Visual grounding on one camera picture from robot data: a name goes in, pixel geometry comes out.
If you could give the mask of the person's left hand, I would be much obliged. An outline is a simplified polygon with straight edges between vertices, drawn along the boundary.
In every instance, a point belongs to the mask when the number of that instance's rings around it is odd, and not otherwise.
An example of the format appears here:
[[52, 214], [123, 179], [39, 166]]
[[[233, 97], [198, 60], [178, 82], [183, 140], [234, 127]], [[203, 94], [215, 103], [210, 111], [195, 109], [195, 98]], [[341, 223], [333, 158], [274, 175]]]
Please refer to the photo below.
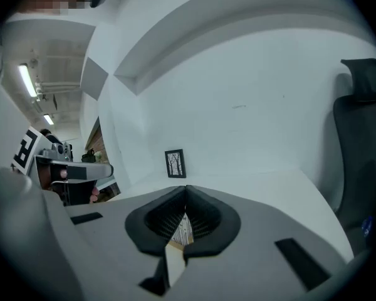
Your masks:
[[[68, 173], [66, 169], [63, 169], [60, 171], [60, 177], [64, 180], [68, 179]], [[89, 203], [92, 204], [97, 201], [98, 195], [99, 195], [99, 190], [95, 186], [87, 185], [88, 189], [91, 190], [90, 196], [89, 196], [89, 201], [86, 200], [86, 194], [82, 195], [83, 196], [83, 204]]]

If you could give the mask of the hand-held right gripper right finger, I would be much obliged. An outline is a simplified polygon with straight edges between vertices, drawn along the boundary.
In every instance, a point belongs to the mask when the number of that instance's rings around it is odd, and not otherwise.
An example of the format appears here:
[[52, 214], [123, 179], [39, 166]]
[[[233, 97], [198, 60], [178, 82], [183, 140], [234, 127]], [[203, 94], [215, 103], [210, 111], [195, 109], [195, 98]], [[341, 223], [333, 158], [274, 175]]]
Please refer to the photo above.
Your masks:
[[348, 263], [277, 208], [205, 187], [185, 193], [194, 241], [169, 300], [297, 300]]

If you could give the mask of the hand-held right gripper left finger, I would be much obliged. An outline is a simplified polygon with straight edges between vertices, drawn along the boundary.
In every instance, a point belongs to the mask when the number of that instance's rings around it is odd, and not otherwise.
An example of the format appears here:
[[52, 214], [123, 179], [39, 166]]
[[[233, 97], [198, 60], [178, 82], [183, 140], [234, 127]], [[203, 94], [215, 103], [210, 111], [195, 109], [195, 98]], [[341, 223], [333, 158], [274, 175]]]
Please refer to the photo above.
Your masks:
[[187, 284], [168, 282], [166, 245], [185, 210], [185, 189], [68, 206], [70, 248], [85, 300], [186, 300]]

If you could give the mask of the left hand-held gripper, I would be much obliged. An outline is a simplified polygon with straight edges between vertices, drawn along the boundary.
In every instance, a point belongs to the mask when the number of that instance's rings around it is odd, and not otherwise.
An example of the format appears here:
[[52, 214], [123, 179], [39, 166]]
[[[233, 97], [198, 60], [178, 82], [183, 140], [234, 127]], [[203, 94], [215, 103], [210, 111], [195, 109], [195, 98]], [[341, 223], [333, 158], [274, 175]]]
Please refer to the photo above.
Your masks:
[[[11, 167], [28, 176], [37, 186], [55, 192], [65, 206], [83, 204], [83, 196], [89, 201], [91, 190], [99, 179], [113, 175], [110, 164], [75, 162], [72, 145], [60, 141], [49, 130], [40, 131], [30, 127], [19, 149], [16, 150]], [[84, 181], [73, 184], [71, 181]]]

